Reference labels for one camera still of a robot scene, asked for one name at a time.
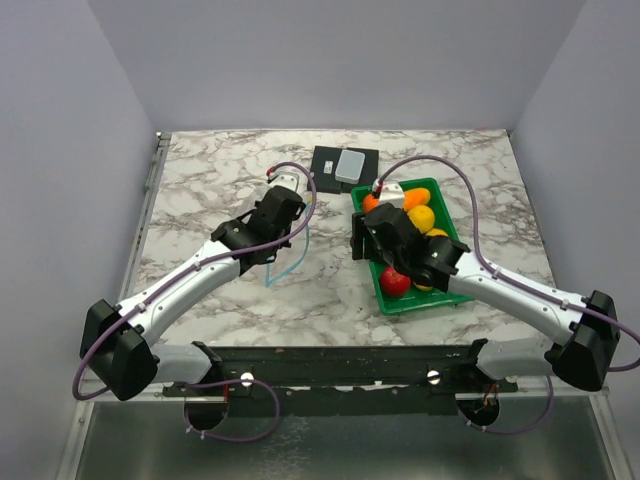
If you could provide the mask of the red apple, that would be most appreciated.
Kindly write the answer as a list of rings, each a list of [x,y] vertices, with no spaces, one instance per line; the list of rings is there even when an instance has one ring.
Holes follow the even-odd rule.
[[[390,297],[401,297],[411,288],[411,280],[392,267],[386,267],[379,276],[381,291]]]

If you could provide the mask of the green plastic tray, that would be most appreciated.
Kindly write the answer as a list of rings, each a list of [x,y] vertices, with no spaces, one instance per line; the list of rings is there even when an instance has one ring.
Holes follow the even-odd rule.
[[[456,228],[449,214],[446,202],[440,191],[438,182],[434,178],[421,178],[400,181],[402,189],[427,188],[431,192],[431,200],[428,206],[434,211],[436,221],[435,227],[446,231],[450,238],[458,240]],[[351,198],[355,212],[362,212],[362,201],[370,193],[369,186],[356,187],[351,191]],[[401,297],[390,297],[385,295],[379,285],[379,276],[387,267],[385,263],[367,260],[371,273],[373,288],[375,291],[379,310],[385,315],[399,315],[411,311],[428,308],[459,305],[472,300],[472,297],[455,294],[451,292],[441,292],[437,289],[424,292],[411,285],[410,290]]]

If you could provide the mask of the clear zip top bag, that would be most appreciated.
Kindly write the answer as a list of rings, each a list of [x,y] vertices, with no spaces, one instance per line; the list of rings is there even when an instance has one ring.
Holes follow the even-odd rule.
[[[274,263],[258,269],[259,283],[275,288],[335,266],[349,252],[351,212],[347,194],[320,193],[313,217],[291,240],[291,247],[279,250]]]

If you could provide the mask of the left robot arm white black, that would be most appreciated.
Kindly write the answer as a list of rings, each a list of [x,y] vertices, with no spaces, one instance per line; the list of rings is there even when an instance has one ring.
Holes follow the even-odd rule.
[[[80,346],[81,367],[105,390],[126,401],[153,383],[189,384],[206,395],[220,385],[219,357],[201,342],[161,346],[162,334],[215,289],[256,265],[306,226],[316,203],[283,186],[270,188],[254,209],[222,223],[185,263],[117,306],[105,300],[88,310]]]

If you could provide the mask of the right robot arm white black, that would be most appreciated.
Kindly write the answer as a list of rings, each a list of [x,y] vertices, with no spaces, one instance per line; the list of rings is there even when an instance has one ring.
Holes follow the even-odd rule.
[[[620,340],[611,296],[584,297],[484,262],[464,243],[421,233],[401,209],[385,203],[352,216],[352,257],[376,260],[411,281],[470,296],[533,327],[544,340],[483,341],[459,367],[461,383],[481,391],[509,376],[555,375],[577,389],[603,387]]]

